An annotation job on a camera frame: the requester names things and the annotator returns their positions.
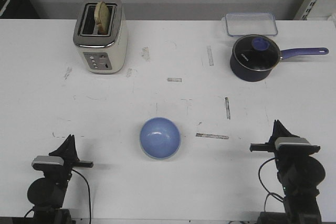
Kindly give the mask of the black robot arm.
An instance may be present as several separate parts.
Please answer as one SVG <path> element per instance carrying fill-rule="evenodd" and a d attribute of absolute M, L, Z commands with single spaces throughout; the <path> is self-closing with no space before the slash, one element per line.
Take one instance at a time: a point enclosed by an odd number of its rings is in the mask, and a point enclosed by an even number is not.
<path fill-rule="evenodd" d="M 305 138 L 291 134 L 279 120 L 274 121 L 272 135 L 264 144 L 251 144 L 250 151 L 274 154 L 277 178 L 284 196 L 268 192 L 283 203 L 285 211 L 262 211 L 257 223 L 321 223 L 321 213 L 316 201 L 317 186 L 325 178 L 322 164 L 312 157 L 320 150 Z"/>
<path fill-rule="evenodd" d="M 76 150 L 75 136 L 70 134 L 64 142 L 47 156 L 33 159 L 33 169 L 42 171 L 43 177 L 35 180 L 27 191 L 27 198 L 33 204 L 32 223 L 76 223 L 70 210 L 63 208 L 68 184 L 72 172 L 78 168 L 93 168 L 92 161 L 79 159 Z"/>

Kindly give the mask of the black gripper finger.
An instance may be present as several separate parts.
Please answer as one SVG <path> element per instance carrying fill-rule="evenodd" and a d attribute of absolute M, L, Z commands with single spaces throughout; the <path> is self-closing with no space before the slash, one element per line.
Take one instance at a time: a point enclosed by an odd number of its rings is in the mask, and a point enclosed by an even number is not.
<path fill-rule="evenodd" d="M 272 130 L 272 138 L 277 138 L 279 135 L 278 133 L 278 120 L 274 120 L 273 130 Z"/>
<path fill-rule="evenodd" d="M 290 133 L 279 120 L 277 120 L 277 136 L 278 137 L 297 137 L 296 135 Z"/>
<path fill-rule="evenodd" d="M 70 135 L 70 156 L 72 159 L 78 159 L 78 154 L 76 150 L 75 136 Z"/>
<path fill-rule="evenodd" d="M 64 142 L 60 145 L 59 147 L 60 153 L 66 153 L 69 150 L 70 140 L 71 140 L 71 134 L 69 134 L 67 138 L 64 140 Z"/>

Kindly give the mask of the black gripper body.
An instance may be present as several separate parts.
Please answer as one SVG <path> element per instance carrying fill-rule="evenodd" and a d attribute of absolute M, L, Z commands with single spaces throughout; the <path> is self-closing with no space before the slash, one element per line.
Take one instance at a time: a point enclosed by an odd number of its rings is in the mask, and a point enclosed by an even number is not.
<path fill-rule="evenodd" d="M 71 179 L 71 171 L 77 168 L 93 168 L 93 161 L 81 161 L 80 159 L 72 159 L 71 156 L 59 156 L 64 160 L 64 165 L 56 168 L 44 170 L 44 176 L 52 181 L 69 181 Z"/>
<path fill-rule="evenodd" d="M 310 156 L 314 153 L 318 153 L 321 149 L 319 145 L 310 145 L 310 146 L 285 146 L 282 147 L 280 150 L 275 149 L 275 140 L 277 138 L 272 138 L 263 144 L 251 143 L 249 150 L 251 152 L 258 151 L 258 152 L 268 152 L 274 153 L 275 158 L 279 158 L 282 156 Z"/>

